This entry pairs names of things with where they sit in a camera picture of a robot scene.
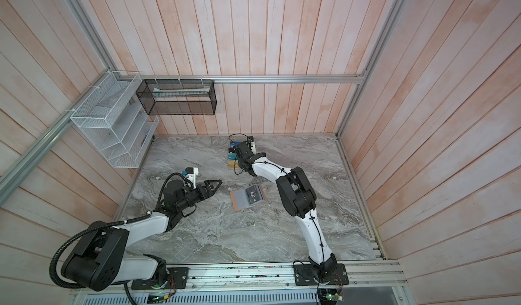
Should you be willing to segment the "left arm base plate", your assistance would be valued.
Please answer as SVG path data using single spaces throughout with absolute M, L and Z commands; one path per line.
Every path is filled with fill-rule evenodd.
M 188 267 L 166 267 L 159 269 L 150 279 L 133 280 L 132 290 L 184 290 L 187 285 Z

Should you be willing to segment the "dark card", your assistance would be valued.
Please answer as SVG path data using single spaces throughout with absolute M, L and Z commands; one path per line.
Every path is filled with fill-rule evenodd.
M 251 185 L 246 189 L 246 197 L 248 204 L 251 206 L 264 203 L 265 201 L 263 191 L 258 184 Z

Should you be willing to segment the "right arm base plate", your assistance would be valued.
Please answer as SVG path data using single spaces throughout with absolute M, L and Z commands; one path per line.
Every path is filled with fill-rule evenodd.
M 349 285 L 347 270 L 344 264 L 337 264 L 334 269 L 326 273 L 319 273 L 312 264 L 295 262 L 293 264 L 294 282 L 297 286 L 332 285 L 343 287 Z

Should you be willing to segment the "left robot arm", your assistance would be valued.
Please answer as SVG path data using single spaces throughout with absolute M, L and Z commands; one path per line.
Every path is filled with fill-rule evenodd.
M 206 180 L 194 184 L 173 174 L 165 180 L 153 211 L 119 222 L 98 221 L 71 237 L 54 254 L 50 262 L 50 278 L 59 287 L 87 287 L 101 291 L 112 284 L 144 281 L 153 289 L 169 282 L 166 261 L 151 254 L 129 257 L 130 245 L 153 235 L 171 231 L 184 210 L 214 196 L 222 180 Z

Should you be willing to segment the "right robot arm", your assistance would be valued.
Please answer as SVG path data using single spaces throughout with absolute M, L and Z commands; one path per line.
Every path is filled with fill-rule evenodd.
M 318 283 L 324 283 L 332 275 L 338 262 L 328 246 L 320 227 L 316 200 L 317 195 L 305 172 L 271 162 L 266 153 L 256 153 L 253 140 L 232 143 L 229 153 L 236 156 L 235 163 L 253 177 L 263 177 L 277 186 L 286 212 L 296 219 L 304 235 L 309 251 L 311 270 Z

